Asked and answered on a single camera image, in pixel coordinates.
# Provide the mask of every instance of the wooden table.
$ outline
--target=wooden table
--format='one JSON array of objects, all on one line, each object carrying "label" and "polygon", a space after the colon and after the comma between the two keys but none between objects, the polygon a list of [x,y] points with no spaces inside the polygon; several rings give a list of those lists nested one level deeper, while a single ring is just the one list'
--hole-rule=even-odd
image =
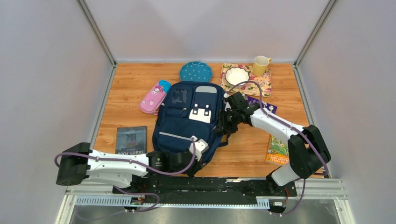
[{"label": "wooden table", "polygon": [[[117,127],[147,126],[147,152],[153,151],[156,116],[144,114],[139,103],[160,79],[174,84],[180,81],[183,63],[122,63],[118,64],[106,108],[100,123],[94,148],[115,152]],[[221,63],[210,63],[212,83],[219,84]],[[308,125],[300,92],[290,64],[270,64],[272,96],[263,98],[278,106],[276,114],[290,122]],[[239,125],[226,147],[218,148],[212,161],[196,176],[211,177],[265,177],[277,166],[265,162],[269,134],[264,130]]]}]

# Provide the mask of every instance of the book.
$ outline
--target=book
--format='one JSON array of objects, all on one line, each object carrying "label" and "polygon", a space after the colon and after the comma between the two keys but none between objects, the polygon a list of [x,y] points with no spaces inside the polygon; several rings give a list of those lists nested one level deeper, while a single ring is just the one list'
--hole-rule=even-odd
[{"label": "book", "polygon": [[146,152],[147,126],[117,128],[116,154],[137,155]]},{"label": "book", "polygon": [[266,162],[283,166],[289,162],[289,149],[287,143],[281,142],[278,138],[271,135]]},{"label": "book", "polygon": [[[249,103],[249,105],[252,105],[252,104],[255,103],[255,102],[257,102],[257,103],[259,102],[259,100],[256,99],[256,98],[253,98],[253,97],[250,97],[250,96],[247,96],[247,95],[245,95],[245,97],[246,97],[246,100],[247,100],[247,102]],[[272,113],[275,113],[276,110],[278,109],[277,106],[272,105],[272,104],[269,104],[269,103],[267,103],[267,102],[261,101],[261,103],[262,103],[262,106],[263,106],[263,107],[267,108],[267,109],[268,109],[269,111],[271,111]]]}]

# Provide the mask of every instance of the navy blue backpack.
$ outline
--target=navy blue backpack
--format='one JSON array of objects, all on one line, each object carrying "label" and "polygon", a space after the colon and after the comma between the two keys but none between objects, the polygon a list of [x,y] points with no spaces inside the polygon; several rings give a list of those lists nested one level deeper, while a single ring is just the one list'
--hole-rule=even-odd
[{"label": "navy blue backpack", "polygon": [[224,110],[224,90],[207,82],[180,82],[171,86],[161,104],[153,133],[156,151],[179,153],[190,147],[191,136],[203,139],[209,149],[202,155],[202,165],[209,163],[221,143],[215,134],[220,110]]}]

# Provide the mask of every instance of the yellow book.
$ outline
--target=yellow book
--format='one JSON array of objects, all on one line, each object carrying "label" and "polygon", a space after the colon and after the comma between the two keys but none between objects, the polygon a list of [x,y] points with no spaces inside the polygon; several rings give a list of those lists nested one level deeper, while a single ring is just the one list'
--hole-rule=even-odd
[{"label": "yellow book", "polygon": [[283,143],[278,138],[271,135],[265,161],[278,166],[287,164],[289,162],[289,149],[287,148],[287,143]]}]

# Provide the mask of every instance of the yellow mug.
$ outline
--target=yellow mug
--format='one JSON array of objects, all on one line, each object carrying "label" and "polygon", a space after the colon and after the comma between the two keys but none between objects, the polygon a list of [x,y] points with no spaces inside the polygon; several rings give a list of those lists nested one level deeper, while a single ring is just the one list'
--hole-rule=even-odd
[{"label": "yellow mug", "polygon": [[272,59],[269,57],[267,58],[264,56],[257,56],[255,58],[255,62],[253,63],[253,74],[255,76],[262,76],[265,70],[267,70],[267,67],[271,61]]}]

